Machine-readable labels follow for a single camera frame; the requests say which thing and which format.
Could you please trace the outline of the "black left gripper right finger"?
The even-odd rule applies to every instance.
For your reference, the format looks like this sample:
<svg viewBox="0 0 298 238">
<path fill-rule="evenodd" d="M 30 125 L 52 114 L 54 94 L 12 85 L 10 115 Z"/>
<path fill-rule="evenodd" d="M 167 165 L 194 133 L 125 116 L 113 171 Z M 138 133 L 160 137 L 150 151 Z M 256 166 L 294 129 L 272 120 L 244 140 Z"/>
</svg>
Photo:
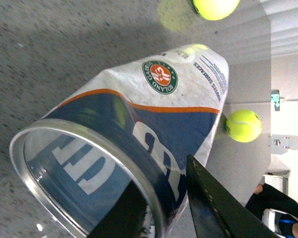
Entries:
<svg viewBox="0 0 298 238">
<path fill-rule="evenodd" d="M 276 238 L 193 155 L 187 156 L 187 192 L 198 238 Z"/>
</svg>

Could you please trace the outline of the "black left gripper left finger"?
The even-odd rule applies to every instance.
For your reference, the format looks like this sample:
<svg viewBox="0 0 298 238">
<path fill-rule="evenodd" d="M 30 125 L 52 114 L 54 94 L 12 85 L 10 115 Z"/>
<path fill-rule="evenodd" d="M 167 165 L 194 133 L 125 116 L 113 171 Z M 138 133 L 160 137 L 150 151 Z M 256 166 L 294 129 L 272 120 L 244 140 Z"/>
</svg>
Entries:
<svg viewBox="0 0 298 238">
<path fill-rule="evenodd" d="M 151 214 L 141 191 L 131 181 L 89 238 L 148 238 Z"/>
</svg>

